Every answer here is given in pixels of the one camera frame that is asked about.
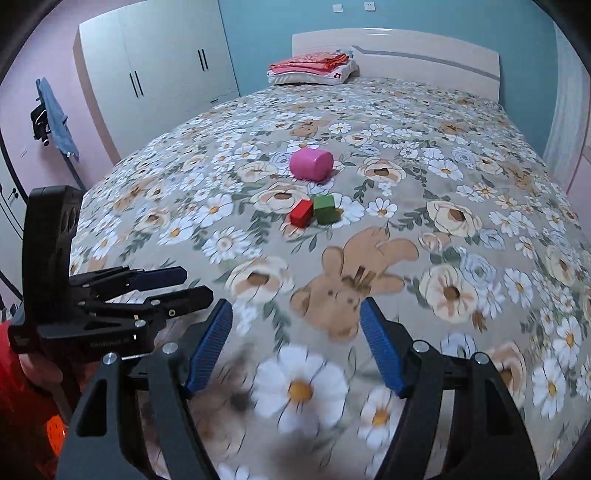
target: blue wall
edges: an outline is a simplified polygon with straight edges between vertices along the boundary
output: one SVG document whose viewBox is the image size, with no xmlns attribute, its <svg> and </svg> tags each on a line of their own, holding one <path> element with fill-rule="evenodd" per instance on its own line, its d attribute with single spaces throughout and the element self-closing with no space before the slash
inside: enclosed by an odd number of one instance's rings
<svg viewBox="0 0 591 480">
<path fill-rule="evenodd" d="M 344 12 L 332 13 L 333 3 Z M 532 0 L 219 0 L 240 92 L 267 86 L 267 67 L 291 56 L 291 36 L 347 27 L 400 28 L 465 40 L 501 56 L 501 104 L 539 154 L 550 133 L 558 65 L 550 17 Z"/>
</svg>

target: pink blanket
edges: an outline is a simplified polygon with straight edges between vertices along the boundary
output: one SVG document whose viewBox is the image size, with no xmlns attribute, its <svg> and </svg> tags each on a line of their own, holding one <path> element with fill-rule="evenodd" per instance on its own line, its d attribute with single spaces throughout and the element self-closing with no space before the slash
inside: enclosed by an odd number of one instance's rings
<svg viewBox="0 0 591 480">
<path fill-rule="evenodd" d="M 292 57 L 288 60 L 282 60 L 278 63 L 270 65 L 269 69 L 274 73 L 280 73 L 276 69 L 282 67 L 299 67 L 304 69 L 313 69 L 312 73 L 327 73 L 334 70 L 340 65 L 344 65 L 349 61 L 349 57 L 345 53 L 331 53 L 331 52 L 317 52 L 307 53 Z"/>
</svg>

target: hanging clothes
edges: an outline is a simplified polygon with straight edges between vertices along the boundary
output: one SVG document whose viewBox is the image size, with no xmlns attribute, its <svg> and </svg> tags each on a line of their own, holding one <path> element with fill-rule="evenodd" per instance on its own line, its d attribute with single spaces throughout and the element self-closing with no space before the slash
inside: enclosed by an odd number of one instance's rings
<svg viewBox="0 0 591 480">
<path fill-rule="evenodd" d="M 77 161 L 80 153 L 72 138 L 72 134 L 66 125 L 67 115 L 61 109 L 49 82 L 45 77 L 37 79 L 37 91 L 39 100 L 45 104 L 47 110 L 47 120 L 51 129 L 51 136 L 56 147 L 66 156 L 73 156 Z"/>
</svg>

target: floral bedspread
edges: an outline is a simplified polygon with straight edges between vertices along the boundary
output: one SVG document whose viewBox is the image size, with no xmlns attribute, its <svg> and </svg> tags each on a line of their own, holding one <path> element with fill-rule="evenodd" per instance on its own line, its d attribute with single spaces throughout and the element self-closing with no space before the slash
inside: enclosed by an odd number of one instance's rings
<svg viewBox="0 0 591 480">
<path fill-rule="evenodd" d="M 290 176 L 302 147 L 334 155 L 328 181 Z M 334 197 L 339 221 L 293 227 L 314 194 Z M 182 265 L 185 288 L 233 303 L 190 402 L 223 480 L 373 478 L 404 401 L 359 330 L 368 296 L 445 354 L 490 355 L 546 478 L 589 419 L 590 262 L 564 192 L 499 105 L 356 79 L 242 97 L 120 162 L 85 196 L 71 273 Z M 431 473 L 450 412 L 446 397 Z"/>
</svg>

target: screw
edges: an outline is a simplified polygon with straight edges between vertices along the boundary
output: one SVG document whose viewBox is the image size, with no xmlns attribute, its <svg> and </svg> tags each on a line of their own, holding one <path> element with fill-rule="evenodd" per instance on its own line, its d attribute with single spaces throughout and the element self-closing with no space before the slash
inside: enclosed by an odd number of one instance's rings
<svg viewBox="0 0 591 480">
<path fill-rule="evenodd" d="M 474 360 L 476 360 L 476 363 L 479 365 L 486 365 L 491 361 L 491 359 L 488 358 L 488 355 L 482 352 L 476 352 L 474 355 Z"/>
<path fill-rule="evenodd" d="M 115 363 L 115 360 L 117 360 L 117 354 L 115 352 L 110 352 L 107 353 L 104 357 L 103 357 L 103 363 L 105 365 L 111 365 Z"/>
<path fill-rule="evenodd" d="M 177 350 L 178 350 L 178 345 L 174 342 L 165 343 L 164 346 L 162 347 L 162 351 L 164 353 L 166 353 L 167 355 L 170 355 L 171 353 L 174 353 Z"/>
<path fill-rule="evenodd" d="M 413 350 L 417 353 L 425 353 L 429 350 L 429 344 L 423 340 L 417 340 L 413 343 Z"/>
</svg>

